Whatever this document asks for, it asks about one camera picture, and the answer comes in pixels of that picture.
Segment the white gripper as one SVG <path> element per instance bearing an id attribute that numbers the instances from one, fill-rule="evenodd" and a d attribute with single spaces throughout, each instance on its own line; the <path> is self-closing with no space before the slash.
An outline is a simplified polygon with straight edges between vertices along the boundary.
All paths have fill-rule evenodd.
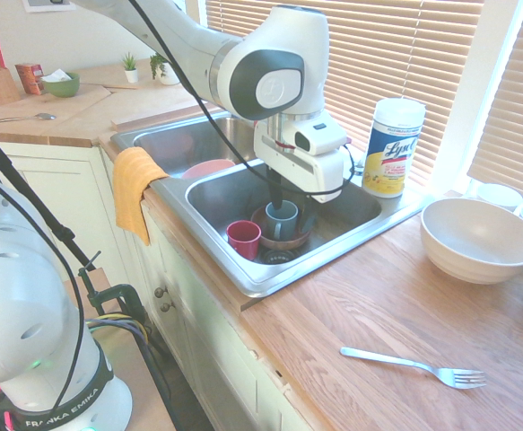
<path id="1" fill-rule="evenodd" d="M 283 205 L 282 176 L 302 191 L 300 230 L 315 223 L 318 202 L 327 203 L 340 194 L 344 157 L 339 147 L 347 134 L 333 119 L 286 120 L 280 136 L 269 133 L 266 120 L 254 126 L 254 152 L 266 165 L 266 178 L 274 209 Z"/>

